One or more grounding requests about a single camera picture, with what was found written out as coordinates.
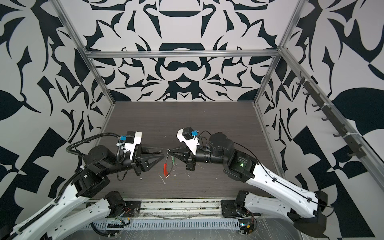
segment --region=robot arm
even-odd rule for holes
[[[73,150],[81,144],[103,136],[118,138],[117,154],[105,146],[92,148],[87,155]],[[164,158],[162,149],[141,144],[141,132],[128,131],[126,136],[102,133],[71,144],[67,152],[81,156],[85,166],[64,184],[56,199],[24,222],[13,227],[7,239],[39,240],[46,236],[52,240],[64,239],[69,234],[103,217],[116,217],[123,213],[125,202],[120,193],[108,193],[96,204],[68,217],[70,211],[94,197],[110,181],[107,175],[133,169],[137,176],[149,171]]]
[[[326,228],[326,217],[322,214],[328,202],[326,193],[302,189],[274,174],[256,157],[235,149],[234,142],[222,132],[212,134],[205,147],[199,147],[199,133],[191,127],[180,129],[177,138],[185,144],[170,149],[169,154],[185,162],[187,170],[194,171],[196,162],[223,164],[223,171],[230,178],[258,187],[277,198],[240,191],[235,201],[238,212],[266,213],[293,223],[307,235],[322,236]]]

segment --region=black and white patterned wall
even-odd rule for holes
[[[310,0],[287,47],[383,159],[384,1]]]
[[[0,228],[55,198],[110,107],[47,0],[0,3]],[[93,143],[79,147],[88,152]]]
[[[93,51],[276,49],[298,0],[62,0]]]
[[[253,100],[271,57],[108,58],[95,65],[116,101]]]
[[[289,51],[337,108],[383,157],[383,1],[310,0]],[[384,193],[339,137],[284,60],[259,107],[285,177],[328,193],[335,213],[325,236],[332,240],[382,239]]]

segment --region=red object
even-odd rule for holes
[[[164,176],[167,177],[168,176],[167,163],[164,163],[163,171],[164,171]]]

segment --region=dark wooden floor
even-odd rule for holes
[[[275,171],[251,102],[118,102],[105,132],[125,135],[128,130],[140,131],[143,133],[141,143],[166,150],[180,145],[177,131],[189,126],[200,132],[223,132],[232,141],[249,148],[267,168]],[[115,138],[102,138],[100,145],[116,151]],[[261,189],[229,178],[223,173],[222,165],[198,163],[195,171],[190,172],[186,171],[185,163],[176,159],[175,170],[165,178],[163,164],[164,160],[140,177],[130,170],[123,181],[117,181],[116,175],[109,175],[111,183],[95,198],[103,198],[113,190],[119,191],[123,198],[236,197],[239,190],[268,196]]]

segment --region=metal base plate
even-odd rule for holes
[[[140,213],[141,202],[140,201],[125,201],[125,205],[128,209],[124,209],[124,215],[122,217],[132,217],[137,212]]]
[[[225,218],[241,217],[242,214],[237,213],[235,200],[221,200],[221,211]]]

